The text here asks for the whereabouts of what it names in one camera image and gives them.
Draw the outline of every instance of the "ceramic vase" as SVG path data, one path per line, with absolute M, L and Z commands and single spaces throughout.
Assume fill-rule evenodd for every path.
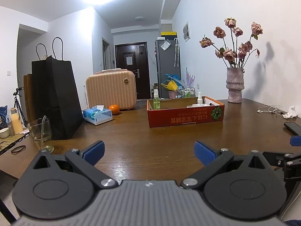
M 227 68 L 226 88 L 229 89 L 228 102 L 241 103 L 241 91 L 244 89 L 242 68 Z

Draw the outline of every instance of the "dark brown door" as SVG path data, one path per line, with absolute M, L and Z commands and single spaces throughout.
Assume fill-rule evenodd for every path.
M 116 67 L 135 74 L 137 99 L 150 99 L 151 86 L 146 42 L 115 46 Z

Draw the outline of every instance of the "black smartphone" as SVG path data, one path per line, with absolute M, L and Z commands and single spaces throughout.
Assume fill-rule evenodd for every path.
M 296 122 L 285 122 L 284 126 L 296 136 L 301 136 L 301 127 Z

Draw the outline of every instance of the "orange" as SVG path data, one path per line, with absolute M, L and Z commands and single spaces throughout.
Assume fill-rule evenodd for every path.
M 119 106 L 118 105 L 110 105 L 109 110 L 112 111 L 113 115 L 118 115 L 119 114 Z

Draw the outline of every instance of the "white earphones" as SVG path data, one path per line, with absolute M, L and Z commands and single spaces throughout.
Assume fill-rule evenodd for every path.
M 257 113 L 275 113 L 278 115 L 282 115 L 283 113 L 285 113 L 285 111 L 281 110 L 281 106 L 279 105 L 263 105 L 258 109 Z

